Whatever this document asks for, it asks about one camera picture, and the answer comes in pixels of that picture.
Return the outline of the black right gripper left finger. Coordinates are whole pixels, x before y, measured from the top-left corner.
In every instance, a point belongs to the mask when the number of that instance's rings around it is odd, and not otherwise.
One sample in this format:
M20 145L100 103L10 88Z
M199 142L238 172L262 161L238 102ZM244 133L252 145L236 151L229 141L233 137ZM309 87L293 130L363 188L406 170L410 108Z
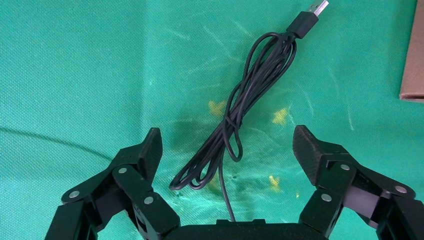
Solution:
M145 240L166 239L181 221L152 187L162 153L156 127L141 143L120 149L107 168L62 195L46 239L95 240L120 212Z

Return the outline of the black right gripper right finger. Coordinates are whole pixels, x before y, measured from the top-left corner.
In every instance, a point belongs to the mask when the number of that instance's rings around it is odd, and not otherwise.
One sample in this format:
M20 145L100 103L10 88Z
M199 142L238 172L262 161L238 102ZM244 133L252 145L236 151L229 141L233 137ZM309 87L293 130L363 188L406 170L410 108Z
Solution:
M424 205L412 188L361 165L342 145L319 140L305 125L295 127L292 149L315 187L300 224L329 238L348 208L380 240L423 239Z

